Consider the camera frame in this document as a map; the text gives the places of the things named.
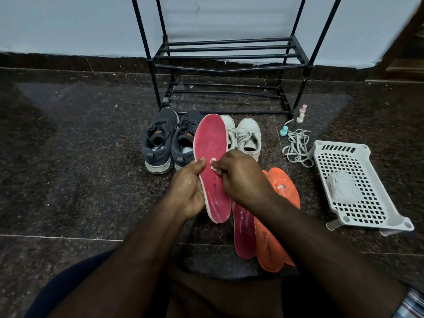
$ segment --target dark speckled floor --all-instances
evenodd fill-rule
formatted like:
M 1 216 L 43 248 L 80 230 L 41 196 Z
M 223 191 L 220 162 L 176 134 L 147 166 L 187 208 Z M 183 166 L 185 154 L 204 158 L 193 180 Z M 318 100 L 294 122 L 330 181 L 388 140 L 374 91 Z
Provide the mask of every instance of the dark speckled floor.
M 161 78 L 159 84 L 165 86 Z M 286 85 L 292 99 L 299 82 Z M 174 97 L 171 106 L 278 109 L 278 102 L 264 99 L 184 96 Z M 350 227 L 332 234 L 382 270 L 423 283 L 422 85 L 313 81 L 303 103 L 308 109 L 301 127 L 312 132 L 312 140 L 370 147 L 393 202 L 416 227 L 412 234 L 390 237 Z M 64 268 L 119 243 L 166 190 L 172 173 L 147 173 L 139 148 L 155 111 L 150 75 L 0 69 L 0 312 L 5 317 L 22 316 L 38 290 Z M 236 123 L 241 118 L 234 116 Z M 317 170 L 286 163 L 281 153 L 287 142 L 278 130 L 287 118 L 254 118 L 262 130 L 263 169 L 284 169 L 298 188 L 302 210 L 321 225 L 334 219 Z M 256 259 L 236 256 L 232 219 L 216 225 L 207 214 L 184 226 L 172 256 L 206 276 L 264 274 Z M 285 268 L 282 274 L 296 271 Z

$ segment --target white sneaker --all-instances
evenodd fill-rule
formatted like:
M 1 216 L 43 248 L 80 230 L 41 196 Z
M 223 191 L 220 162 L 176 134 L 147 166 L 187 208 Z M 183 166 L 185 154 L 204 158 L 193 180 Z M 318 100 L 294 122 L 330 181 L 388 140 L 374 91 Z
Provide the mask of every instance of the white sneaker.
M 227 151 L 233 150 L 237 148 L 237 129 L 236 124 L 233 119 L 229 115 L 221 115 L 220 116 L 224 121 L 225 128 L 227 129 Z
M 261 153 L 261 130 L 252 118 L 243 119 L 237 126 L 237 149 L 258 161 Z

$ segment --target striped fabric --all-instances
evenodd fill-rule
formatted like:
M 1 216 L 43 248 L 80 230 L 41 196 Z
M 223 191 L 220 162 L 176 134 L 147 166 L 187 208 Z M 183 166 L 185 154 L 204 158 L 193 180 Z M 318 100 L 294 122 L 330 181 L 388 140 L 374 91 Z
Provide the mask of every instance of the striped fabric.
M 424 295 L 410 288 L 394 318 L 424 318 Z

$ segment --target wall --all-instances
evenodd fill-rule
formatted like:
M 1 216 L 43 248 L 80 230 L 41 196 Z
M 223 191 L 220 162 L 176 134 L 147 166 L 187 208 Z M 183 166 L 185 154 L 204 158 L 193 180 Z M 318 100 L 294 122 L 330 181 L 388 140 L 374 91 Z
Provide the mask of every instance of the wall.
M 421 0 L 342 0 L 316 64 L 379 61 Z M 151 53 L 162 42 L 155 0 L 138 0 Z M 300 0 L 161 0 L 171 41 L 288 35 Z M 334 0 L 307 0 L 296 35 L 313 51 Z M 145 57 L 131 0 L 0 0 L 0 51 Z

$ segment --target shoe rack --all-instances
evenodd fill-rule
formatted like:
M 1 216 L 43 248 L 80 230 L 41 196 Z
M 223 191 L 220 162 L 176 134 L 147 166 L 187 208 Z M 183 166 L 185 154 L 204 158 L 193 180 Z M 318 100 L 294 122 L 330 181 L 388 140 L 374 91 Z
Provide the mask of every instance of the shoe rack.
M 328 28 L 331 24 L 331 21 L 334 18 L 334 15 L 337 11 L 337 8 L 341 0 L 335 0 L 330 14 L 327 18 L 327 21 L 321 31 L 321 35 L 318 39 L 318 42 L 315 45 L 315 49 L 310 58 L 306 56 L 305 52 L 302 49 L 298 39 L 295 36 L 296 28 L 299 23 L 300 16 L 302 14 L 303 7 L 306 0 L 302 0 L 300 7 L 294 22 L 294 26 L 290 36 L 281 37 L 281 38 L 263 38 L 263 39 L 239 39 L 239 40 L 213 40 L 213 41 L 200 41 L 200 42 L 169 42 L 168 35 L 166 34 L 165 23 L 163 20 L 162 9 L 160 0 L 156 0 L 160 23 L 162 26 L 162 45 L 156 54 L 152 57 L 149 51 L 149 46 L 146 40 L 146 34 L 144 32 L 142 18 L 140 15 L 140 10 L 138 8 L 137 0 L 132 0 L 135 16 L 137 18 L 137 23 L 140 29 L 141 38 L 143 40 L 143 45 L 146 51 L 146 57 L 148 62 L 148 67 L 152 77 L 152 83 L 156 95 L 156 100 L 159 110 L 167 107 L 170 103 L 171 96 L 174 93 L 185 93 L 185 94 L 203 94 L 203 95 L 216 95 L 216 94 L 226 94 L 226 95 L 243 95 L 243 96 L 254 96 L 254 97 L 264 97 L 268 99 L 280 100 L 281 110 L 278 111 L 209 111 L 201 112 L 203 114 L 287 114 L 289 117 L 294 115 L 294 112 L 299 104 L 300 98 L 302 96 L 305 85 L 311 75 L 311 70 L 314 65 L 315 58 L 318 54 L 318 51 L 321 47 L 322 42 L 327 34 Z M 285 42 L 283 45 L 264 45 L 269 42 Z M 254 46 L 240 46 L 240 44 L 255 44 Z M 210 45 L 210 47 L 196 47 L 196 46 Z M 243 54 L 247 50 L 269 50 L 269 49 L 286 49 L 285 53 L 281 54 L 263 54 L 263 55 L 246 55 Z M 196 53 L 196 52 L 209 52 L 209 51 L 228 51 L 236 50 L 239 51 L 239 55 L 172 55 L 172 53 Z M 183 61 L 192 61 L 192 60 L 237 60 L 237 59 L 264 59 L 264 58 L 283 58 L 283 63 L 275 63 L 273 65 L 266 66 L 254 66 L 247 68 L 238 68 L 238 69 L 207 69 L 207 68 L 197 68 L 181 65 Z M 287 63 L 287 58 L 296 58 L 298 63 Z M 156 82 L 157 69 L 169 69 L 170 70 L 170 81 L 167 86 L 167 91 L 164 98 L 161 100 L 158 86 Z M 283 89 L 283 72 L 286 69 L 303 69 L 303 78 L 300 85 L 298 94 L 294 104 L 289 104 L 287 97 Z M 176 87 L 180 84 L 181 81 L 178 81 L 178 76 L 176 76 L 176 71 L 195 71 L 201 72 L 204 74 L 210 75 L 222 75 L 225 73 L 232 72 L 251 72 L 259 70 L 278 70 L 279 75 L 276 85 L 270 86 L 261 86 L 261 85 L 234 85 L 234 84 L 221 84 L 221 83 L 186 83 L 188 89 L 180 89 L 181 87 Z M 216 90 L 202 90 L 202 87 L 207 86 L 209 89 L 213 88 Z

